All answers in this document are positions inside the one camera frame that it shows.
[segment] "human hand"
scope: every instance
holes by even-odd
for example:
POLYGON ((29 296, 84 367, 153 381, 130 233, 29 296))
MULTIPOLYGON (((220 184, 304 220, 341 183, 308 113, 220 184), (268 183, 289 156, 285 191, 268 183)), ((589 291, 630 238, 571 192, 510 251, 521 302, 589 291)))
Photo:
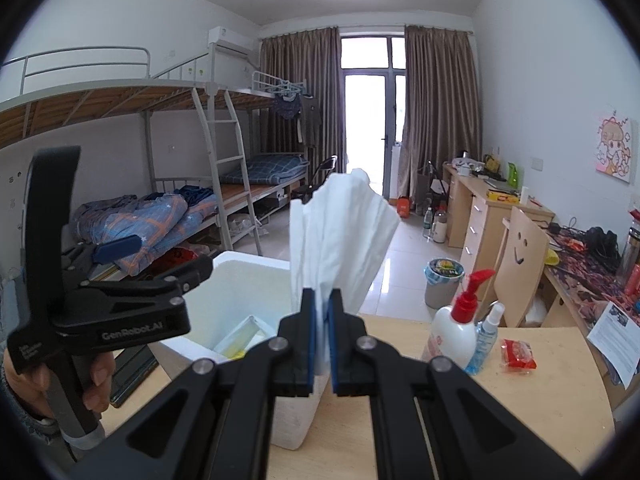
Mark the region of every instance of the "human hand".
MULTIPOLYGON (((115 369, 116 361, 112 352, 99 354, 91 363, 90 373, 94 384, 82 395, 82 401, 88 410, 100 413, 109 407, 111 376, 115 369)), ((45 396, 51 380, 51 373, 46 365, 41 364, 33 370, 18 375, 9 351, 5 349, 4 373, 9 387, 28 412, 55 418, 45 396)))

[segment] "white tissue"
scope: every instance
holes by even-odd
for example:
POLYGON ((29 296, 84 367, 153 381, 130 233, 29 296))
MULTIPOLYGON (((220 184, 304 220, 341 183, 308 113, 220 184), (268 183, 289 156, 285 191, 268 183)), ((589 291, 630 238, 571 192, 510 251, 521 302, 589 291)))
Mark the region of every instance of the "white tissue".
POLYGON ((334 173, 305 205, 290 206, 291 308, 300 309, 303 288, 316 292, 315 374, 329 368, 326 304, 340 288, 344 311, 357 314, 384 260, 400 218, 369 187, 364 170, 334 173))

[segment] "metal screw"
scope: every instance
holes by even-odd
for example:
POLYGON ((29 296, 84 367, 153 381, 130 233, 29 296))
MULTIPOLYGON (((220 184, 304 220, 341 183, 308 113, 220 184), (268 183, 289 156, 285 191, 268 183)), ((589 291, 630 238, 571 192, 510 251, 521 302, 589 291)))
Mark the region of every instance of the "metal screw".
POLYGON ((361 335, 356 340, 356 345, 358 345, 358 348, 362 350, 373 350, 377 344, 378 342, 376 341, 376 339, 371 337, 370 335, 361 335))
POLYGON ((214 363, 211 359, 198 359, 191 365, 191 369, 198 375, 206 375, 213 370, 214 363))
POLYGON ((448 372, 452 368, 451 359, 439 355, 431 360, 431 367, 437 372, 448 372))
POLYGON ((284 350, 287 346, 289 346, 289 341, 285 338, 276 336, 269 339, 269 348, 274 352, 279 352, 280 350, 284 350))

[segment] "blue spray bottle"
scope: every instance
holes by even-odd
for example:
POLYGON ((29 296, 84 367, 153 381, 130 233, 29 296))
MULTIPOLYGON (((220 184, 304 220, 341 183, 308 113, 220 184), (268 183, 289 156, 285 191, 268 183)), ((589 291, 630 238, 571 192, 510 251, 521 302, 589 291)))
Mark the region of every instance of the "blue spray bottle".
POLYGON ((484 360, 498 339, 498 325, 500 325, 503 313, 504 305, 499 301, 494 301, 491 304, 489 315, 482 323, 478 323, 476 328, 476 351, 465 368, 466 373, 476 375, 482 369, 484 360))

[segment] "orange container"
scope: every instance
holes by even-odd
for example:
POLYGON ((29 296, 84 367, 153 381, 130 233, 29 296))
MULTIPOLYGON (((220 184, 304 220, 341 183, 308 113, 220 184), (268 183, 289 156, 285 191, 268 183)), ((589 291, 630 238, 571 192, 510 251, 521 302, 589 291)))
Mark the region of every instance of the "orange container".
POLYGON ((400 218, 409 218, 411 214, 411 199, 407 196, 401 196, 396 205, 396 211, 400 218))

